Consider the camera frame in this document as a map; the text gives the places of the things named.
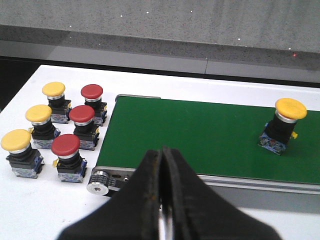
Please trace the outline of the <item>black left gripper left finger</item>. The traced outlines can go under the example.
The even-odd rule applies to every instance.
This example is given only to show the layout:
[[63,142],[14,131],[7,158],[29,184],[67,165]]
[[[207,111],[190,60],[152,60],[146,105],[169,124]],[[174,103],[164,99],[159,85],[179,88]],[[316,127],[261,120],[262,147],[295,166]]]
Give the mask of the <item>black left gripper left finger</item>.
[[97,210],[66,227],[60,240],[157,240],[158,156],[148,150],[124,186]]

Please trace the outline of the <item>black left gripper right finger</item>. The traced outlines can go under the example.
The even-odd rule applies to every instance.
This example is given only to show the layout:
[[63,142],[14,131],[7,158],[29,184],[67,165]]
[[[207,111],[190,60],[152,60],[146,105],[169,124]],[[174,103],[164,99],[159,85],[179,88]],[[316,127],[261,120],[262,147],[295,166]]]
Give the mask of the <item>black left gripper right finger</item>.
[[279,234],[206,185],[178,149],[161,151],[161,198],[175,240],[279,240]]

